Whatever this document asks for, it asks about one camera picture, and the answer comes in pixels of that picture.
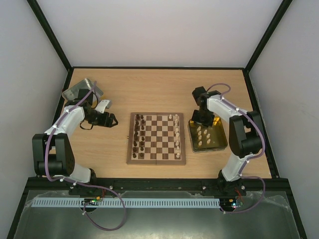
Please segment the gold tin with pieces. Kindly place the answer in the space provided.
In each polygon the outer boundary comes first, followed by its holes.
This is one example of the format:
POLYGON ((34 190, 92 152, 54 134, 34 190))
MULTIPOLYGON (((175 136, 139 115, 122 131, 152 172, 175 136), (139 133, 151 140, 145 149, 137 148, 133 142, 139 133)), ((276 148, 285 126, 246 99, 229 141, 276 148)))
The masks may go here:
POLYGON ((228 146, 220 117, 213 120, 212 126, 203 126, 189 120, 188 131, 194 153, 220 151, 228 146))

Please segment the silver metal tin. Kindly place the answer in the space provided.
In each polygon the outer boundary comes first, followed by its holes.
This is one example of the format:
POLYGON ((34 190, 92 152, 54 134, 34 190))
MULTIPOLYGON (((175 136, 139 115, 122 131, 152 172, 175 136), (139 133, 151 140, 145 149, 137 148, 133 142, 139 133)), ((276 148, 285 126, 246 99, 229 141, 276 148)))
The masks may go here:
POLYGON ((75 99, 82 99, 91 89, 92 93, 89 95, 87 99, 90 99, 93 94, 96 94, 97 98, 101 98, 104 92, 98 87, 97 83, 95 84, 88 78, 85 78, 74 86, 70 87, 69 89, 62 92, 62 97, 67 100, 75 100, 75 99))

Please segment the wooden chess board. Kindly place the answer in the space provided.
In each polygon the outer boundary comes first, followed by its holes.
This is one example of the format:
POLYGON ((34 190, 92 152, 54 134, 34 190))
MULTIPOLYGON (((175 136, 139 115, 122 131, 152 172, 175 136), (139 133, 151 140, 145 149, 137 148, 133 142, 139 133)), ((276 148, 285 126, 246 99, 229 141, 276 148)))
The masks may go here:
POLYGON ((185 165, 185 150, 183 113, 131 113, 128 165, 185 165))

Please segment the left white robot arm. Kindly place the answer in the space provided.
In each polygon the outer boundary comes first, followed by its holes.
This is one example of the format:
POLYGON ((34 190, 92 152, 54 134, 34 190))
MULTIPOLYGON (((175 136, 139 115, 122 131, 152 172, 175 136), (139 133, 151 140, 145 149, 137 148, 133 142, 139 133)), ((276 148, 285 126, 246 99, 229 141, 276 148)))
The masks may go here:
POLYGON ((32 138, 34 171, 49 181, 68 181, 73 184, 89 183, 92 169, 76 163, 69 137, 83 122, 91 127, 112 128, 118 125, 114 114, 106 112, 109 100, 99 100, 96 86, 79 89, 78 96, 68 100, 56 122, 44 133, 32 138))

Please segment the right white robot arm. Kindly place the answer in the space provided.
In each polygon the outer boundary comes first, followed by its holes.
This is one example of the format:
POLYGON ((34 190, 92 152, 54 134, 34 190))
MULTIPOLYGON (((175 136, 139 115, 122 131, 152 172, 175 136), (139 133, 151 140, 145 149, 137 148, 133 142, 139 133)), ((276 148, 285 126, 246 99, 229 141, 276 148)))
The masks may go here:
POLYGON ((210 92, 203 86, 195 88, 192 96, 199 109, 194 110, 190 120, 193 125, 207 129, 213 126, 215 116, 219 116, 229 125, 231 154, 217 178, 217 189, 223 195, 240 189, 244 167, 250 160, 261 157, 266 149, 260 113, 235 106, 224 97, 228 92, 210 92))

